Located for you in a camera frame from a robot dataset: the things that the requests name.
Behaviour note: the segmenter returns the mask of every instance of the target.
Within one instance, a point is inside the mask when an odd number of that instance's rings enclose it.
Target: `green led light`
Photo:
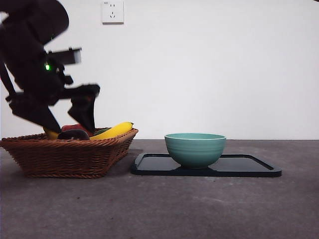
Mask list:
[[[50,66],[49,64],[46,64],[46,65],[45,65],[45,69],[46,69],[47,71],[49,71],[49,70],[51,70],[51,66]]]

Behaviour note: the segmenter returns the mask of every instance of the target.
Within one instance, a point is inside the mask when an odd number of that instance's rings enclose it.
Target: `yellow banana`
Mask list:
[[[131,122],[123,122],[101,134],[90,137],[90,140],[113,138],[117,135],[130,131],[132,129],[132,126],[133,123]]]
[[[55,139],[57,139],[58,136],[59,136],[58,133],[56,133],[56,132],[54,132],[54,131],[51,131],[51,130],[45,128],[45,127],[43,127],[43,130],[44,130],[46,136],[48,137],[48,139],[55,140]]]

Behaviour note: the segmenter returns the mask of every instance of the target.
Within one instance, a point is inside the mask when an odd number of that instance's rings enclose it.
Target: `dark fruit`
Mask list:
[[[105,131],[107,131],[107,130],[109,130],[109,129],[110,129],[110,128],[100,129],[100,130],[96,131],[96,132],[94,133],[94,135],[101,134],[101,133],[103,133],[103,132],[105,132]]]
[[[69,129],[60,133],[58,139],[90,140],[90,137],[84,130]]]
[[[64,132],[64,131],[67,131],[67,130],[70,130],[70,129],[81,129],[81,130],[84,130],[85,132],[87,132],[87,134],[89,135],[89,137],[93,136],[93,133],[91,133],[90,131],[88,131],[85,127],[83,127],[80,123],[78,124],[70,124],[70,125],[64,125],[62,128],[61,128],[61,131]]]

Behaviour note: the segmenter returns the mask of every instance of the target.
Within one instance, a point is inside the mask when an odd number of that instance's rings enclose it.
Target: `white wall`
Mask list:
[[[83,48],[66,73],[101,86],[96,126],[132,121],[149,139],[319,139],[319,2],[125,0],[124,25],[102,25],[101,2],[61,0],[70,26],[46,46]],[[2,137],[42,132],[11,115],[6,95]],[[61,125],[75,123],[70,107],[52,109]]]

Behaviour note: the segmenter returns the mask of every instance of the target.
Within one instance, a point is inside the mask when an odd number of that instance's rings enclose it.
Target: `woven basket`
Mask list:
[[[102,140],[49,140],[41,133],[3,138],[0,146],[26,177],[100,178],[128,153],[137,132]]]

